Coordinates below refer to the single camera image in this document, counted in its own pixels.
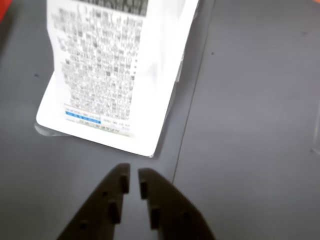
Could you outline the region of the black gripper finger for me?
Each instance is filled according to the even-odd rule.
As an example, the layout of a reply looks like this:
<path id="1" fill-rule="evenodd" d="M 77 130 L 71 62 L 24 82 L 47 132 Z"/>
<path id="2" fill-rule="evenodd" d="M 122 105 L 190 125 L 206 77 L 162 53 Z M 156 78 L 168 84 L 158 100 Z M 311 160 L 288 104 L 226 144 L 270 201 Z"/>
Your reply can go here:
<path id="1" fill-rule="evenodd" d="M 112 240 L 130 191 L 130 164 L 112 168 L 74 215 L 59 240 Z"/>
<path id="2" fill-rule="evenodd" d="M 214 240 L 201 212 L 152 168 L 138 169 L 140 197 L 146 200 L 150 228 L 159 240 Z"/>

